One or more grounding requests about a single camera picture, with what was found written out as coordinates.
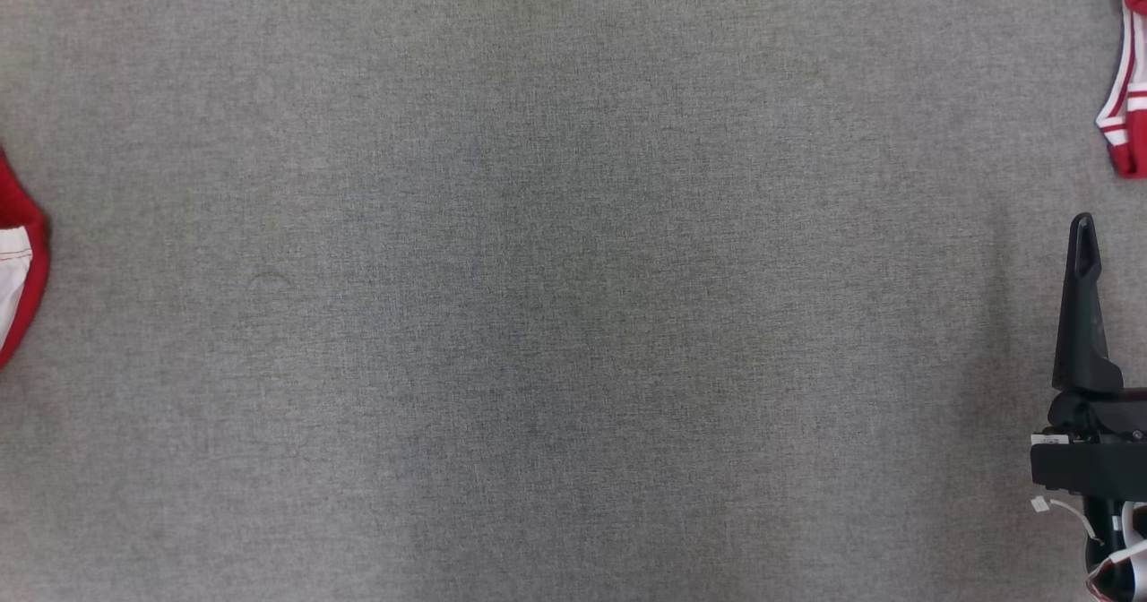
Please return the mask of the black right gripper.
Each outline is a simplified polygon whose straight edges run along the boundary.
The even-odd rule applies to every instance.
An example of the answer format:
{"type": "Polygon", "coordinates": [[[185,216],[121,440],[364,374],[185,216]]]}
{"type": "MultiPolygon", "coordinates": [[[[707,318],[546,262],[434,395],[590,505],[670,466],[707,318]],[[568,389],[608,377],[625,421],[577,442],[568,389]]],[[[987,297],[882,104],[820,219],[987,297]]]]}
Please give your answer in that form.
{"type": "Polygon", "coordinates": [[[1108,357],[1093,214],[1076,214],[1066,248],[1048,427],[1033,433],[1033,484],[1119,503],[1146,500],[1146,393],[1124,391],[1108,357]]]}

